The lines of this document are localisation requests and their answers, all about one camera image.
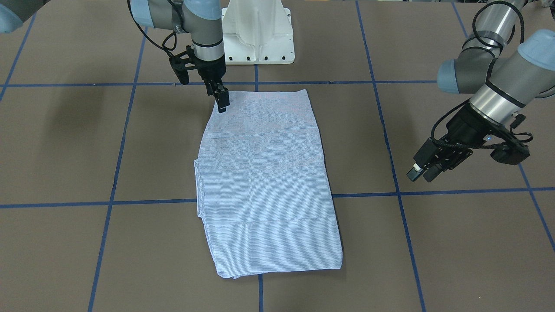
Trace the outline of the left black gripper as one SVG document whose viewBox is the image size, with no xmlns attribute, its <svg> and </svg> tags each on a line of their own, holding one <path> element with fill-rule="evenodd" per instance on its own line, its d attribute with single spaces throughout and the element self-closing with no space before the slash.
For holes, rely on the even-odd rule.
<svg viewBox="0 0 555 312">
<path fill-rule="evenodd" d="M 492 150 L 496 162 L 517 165 L 530 156 L 527 140 L 513 133 L 525 119 L 518 115 L 508 130 L 503 124 L 488 120 L 471 104 L 460 104 L 434 123 L 430 137 L 414 155 L 414 165 L 406 176 L 415 182 L 420 176 L 432 182 L 442 172 L 452 170 L 468 158 L 473 150 Z"/>
</svg>

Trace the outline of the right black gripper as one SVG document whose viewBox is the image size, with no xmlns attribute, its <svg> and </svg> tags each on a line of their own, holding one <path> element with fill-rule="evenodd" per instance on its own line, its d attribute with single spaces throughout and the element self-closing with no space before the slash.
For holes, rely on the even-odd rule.
<svg viewBox="0 0 555 312">
<path fill-rule="evenodd" d="M 178 81 L 183 85 L 189 83 L 188 72 L 196 70 L 206 85 L 207 95 L 215 98 L 218 112 L 226 112 L 230 99 L 229 91 L 222 82 L 226 73 L 224 56 L 213 61 L 205 61 L 196 56 L 192 46 L 187 45 L 182 53 L 169 53 L 169 63 Z"/>
</svg>

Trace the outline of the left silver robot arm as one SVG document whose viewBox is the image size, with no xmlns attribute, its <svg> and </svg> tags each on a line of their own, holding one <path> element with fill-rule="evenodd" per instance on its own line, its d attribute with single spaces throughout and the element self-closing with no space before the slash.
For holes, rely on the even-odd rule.
<svg viewBox="0 0 555 312">
<path fill-rule="evenodd" d="M 526 0 L 489 0 L 474 16 L 472 32 L 456 59 L 440 65 L 442 91 L 470 94 L 431 129 L 407 173 L 432 182 L 474 150 L 491 150 L 498 163 L 518 165 L 530 156 L 529 132 L 516 133 L 521 110 L 533 99 L 554 95 L 554 32 L 525 38 L 521 13 Z"/>
</svg>

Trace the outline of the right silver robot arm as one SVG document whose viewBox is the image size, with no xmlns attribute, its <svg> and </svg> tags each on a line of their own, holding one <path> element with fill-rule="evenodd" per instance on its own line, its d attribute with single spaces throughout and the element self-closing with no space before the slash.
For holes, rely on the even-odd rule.
<svg viewBox="0 0 555 312">
<path fill-rule="evenodd" d="M 222 8 L 218 0 L 129 0 L 127 10 L 144 37 L 146 27 L 170 31 L 155 47 L 168 55 L 182 85 L 197 71 L 219 113 L 230 105 L 222 78 L 226 73 Z"/>
</svg>

